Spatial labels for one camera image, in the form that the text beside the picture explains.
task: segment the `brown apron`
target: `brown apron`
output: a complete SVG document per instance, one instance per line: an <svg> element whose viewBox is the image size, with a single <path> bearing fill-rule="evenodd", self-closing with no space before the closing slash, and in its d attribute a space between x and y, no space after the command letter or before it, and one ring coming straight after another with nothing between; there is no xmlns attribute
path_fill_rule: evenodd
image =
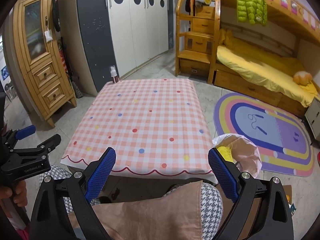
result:
<svg viewBox="0 0 320 240"><path fill-rule="evenodd" d="M183 185L166 197L93 206L114 240L202 240L201 181ZM79 227L74 212L73 228Z"/></svg>

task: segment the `checkered tablecloth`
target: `checkered tablecloth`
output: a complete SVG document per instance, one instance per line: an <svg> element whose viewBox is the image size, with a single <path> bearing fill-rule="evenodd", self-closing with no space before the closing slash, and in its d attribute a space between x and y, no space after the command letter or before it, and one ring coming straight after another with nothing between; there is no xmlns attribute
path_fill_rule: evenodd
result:
<svg viewBox="0 0 320 240"><path fill-rule="evenodd" d="M61 163L85 169L116 151L113 175L216 182L208 164L212 139L188 79L107 83L76 129Z"/></svg>

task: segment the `silver screw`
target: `silver screw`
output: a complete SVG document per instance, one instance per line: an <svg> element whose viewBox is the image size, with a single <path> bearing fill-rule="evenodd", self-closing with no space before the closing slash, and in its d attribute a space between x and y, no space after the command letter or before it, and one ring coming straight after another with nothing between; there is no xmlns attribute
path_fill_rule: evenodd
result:
<svg viewBox="0 0 320 240"><path fill-rule="evenodd" d="M43 179L44 182L49 182L50 180L51 180L51 177L50 177L50 176L46 176L46 177Z"/></svg>
<svg viewBox="0 0 320 240"><path fill-rule="evenodd" d="M245 179L248 179L248 178L250 178L250 174L247 173L247 172L243 172L242 173L242 177L245 178Z"/></svg>
<svg viewBox="0 0 320 240"><path fill-rule="evenodd" d="M81 171L77 171L75 174L73 174L73 176L78 179L78 178L80 178L82 176L82 172Z"/></svg>
<svg viewBox="0 0 320 240"><path fill-rule="evenodd" d="M273 177L272 180L276 184L278 184L280 182L279 178L277 178L277 177Z"/></svg>

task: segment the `mattress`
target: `mattress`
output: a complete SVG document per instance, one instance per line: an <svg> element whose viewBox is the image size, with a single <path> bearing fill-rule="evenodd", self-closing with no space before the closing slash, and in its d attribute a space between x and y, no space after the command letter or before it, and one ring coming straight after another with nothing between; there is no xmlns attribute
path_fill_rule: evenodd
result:
<svg viewBox="0 0 320 240"><path fill-rule="evenodd" d="M234 38L230 30L224 33L221 30L217 59L223 65L253 84L280 92L304 107L310 106L317 96L316 87L312 83L307 86L297 85L292 78L297 71L304 70L300 61L263 51Z"/></svg>
<svg viewBox="0 0 320 240"><path fill-rule="evenodd" d="M107 83L77 127L61 163L85 169L108 147L116 151L113 175L214 177L208 164L212 139L188 79Z"/></svg>

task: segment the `wooden bunk bed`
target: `wooden bunk bed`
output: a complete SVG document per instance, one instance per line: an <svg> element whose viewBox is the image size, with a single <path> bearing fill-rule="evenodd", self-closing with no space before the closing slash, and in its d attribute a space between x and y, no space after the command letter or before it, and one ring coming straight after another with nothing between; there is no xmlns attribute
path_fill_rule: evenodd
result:
<svg viewBox="0 0 320 240"><path fill-rule="evenodd" d="M298 101L286 95L273 92L263 86L255 85L243 79L237 72L217 61L220 28L238 29L246 34L259 35L276 47L283 49L292 57L297 56L300 39L320 45L320 22L310 11L296 0L265 0L268 5L268 21L293 33L297 38L294 49L239 25L220 22L221 6L236 8L236 0L213 0L215 7L203 6L197 9L191 0L190 15L181 12L184 0L179 0L176 8L176 76L179 73L195 74L207 77L208 84L214 84L233 90L270 105L279 107L302 118L307 110ZM180 21L190 22L187 32L180 32ZM180 37L184 37L184 49L180 51Z"/></svg>

